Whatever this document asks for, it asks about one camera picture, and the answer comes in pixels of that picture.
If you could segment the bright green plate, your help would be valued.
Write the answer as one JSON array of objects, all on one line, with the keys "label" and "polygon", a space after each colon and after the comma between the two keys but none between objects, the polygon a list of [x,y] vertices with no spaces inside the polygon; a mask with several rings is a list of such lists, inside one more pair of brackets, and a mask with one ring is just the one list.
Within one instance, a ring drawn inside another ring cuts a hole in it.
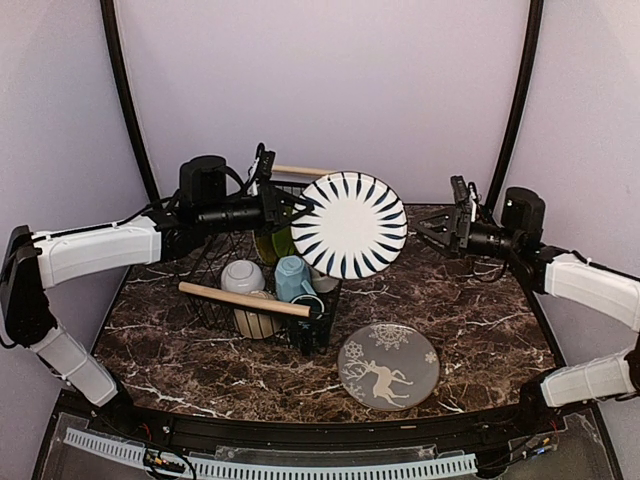
[{"label": "bright green plate", "polygon": [[273,250],[278,258],[296,254],[296,248],[292,239],[291,229],[285,227],[271,235]]}]

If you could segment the grey deer pattern plate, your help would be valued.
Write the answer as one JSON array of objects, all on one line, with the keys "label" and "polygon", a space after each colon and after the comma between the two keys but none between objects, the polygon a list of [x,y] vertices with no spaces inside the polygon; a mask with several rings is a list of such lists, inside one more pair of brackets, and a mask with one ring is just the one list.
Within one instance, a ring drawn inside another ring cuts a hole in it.
[{"label": "grey deer pattern plate", "polygon": [[433,344],[418,330],[374,323],[351,334],[337,356],[339,379],[360,404],[403,411],[425,401],[440,379]]}]

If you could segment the blue striped white plate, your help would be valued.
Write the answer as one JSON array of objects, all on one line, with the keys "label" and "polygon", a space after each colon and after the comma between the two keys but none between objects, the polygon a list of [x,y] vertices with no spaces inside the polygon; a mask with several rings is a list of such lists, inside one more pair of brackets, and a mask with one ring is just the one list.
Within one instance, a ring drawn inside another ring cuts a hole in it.
[{"label": "blue striped white plate", "polygon": [[397,193],[360,172],[336,172],[311,182],[299,195],[314,212],[291,224],[296,252],[330,277],[364,279],[382,272],[400,255],[408,219]]}]

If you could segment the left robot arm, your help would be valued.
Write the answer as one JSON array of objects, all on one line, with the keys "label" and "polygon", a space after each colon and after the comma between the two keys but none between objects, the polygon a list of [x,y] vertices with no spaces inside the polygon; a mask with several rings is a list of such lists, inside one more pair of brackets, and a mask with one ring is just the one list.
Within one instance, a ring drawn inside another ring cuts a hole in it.
[{"label": "left robot arm", "polygon": [[217,234],[277,232],[312,210],[305,200],[268,189],[200,207],[182,205],[172,195],[124,220],[63,231],[19,226],[1,267],[1,345],[36,354],[91,404],[103,407],[103,421],[117,434],[134,435],[140,412],[119,398],[123,389],[112,374],[53,315],[47,290],[105,271],[178,260]]}]

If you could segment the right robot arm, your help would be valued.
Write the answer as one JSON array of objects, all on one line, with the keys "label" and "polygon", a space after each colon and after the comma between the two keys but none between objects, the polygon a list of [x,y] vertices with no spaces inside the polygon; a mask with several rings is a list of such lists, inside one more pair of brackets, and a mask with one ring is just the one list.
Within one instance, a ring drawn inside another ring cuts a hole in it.
[{"label": "right robot arm", "polygon": [[565,301],[611,320],[633,340],[620,350],[544,370],[520,388],[510,424],[534,432],[560,412],[583,404],[639,402],[639,279],[574,249],[542,241],[540,203],[514,202],[501,222],[474,216],[470,204],[413,205],[410,228],[447,259],[467,264],[474,282],[510,275],[529,294]]}]

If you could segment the woven yellow green plate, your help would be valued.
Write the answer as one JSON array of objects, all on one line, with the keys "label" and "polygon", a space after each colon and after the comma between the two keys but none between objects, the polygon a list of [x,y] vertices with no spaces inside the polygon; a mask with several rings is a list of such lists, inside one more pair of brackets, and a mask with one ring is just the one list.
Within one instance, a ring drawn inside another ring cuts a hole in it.
[{"label": "woven yellow green plate", "polygon": [[274,250],[272,235],[253,233],[255,250],[261,261],[267,266],[274,266],[278,262],[278,255]]}]

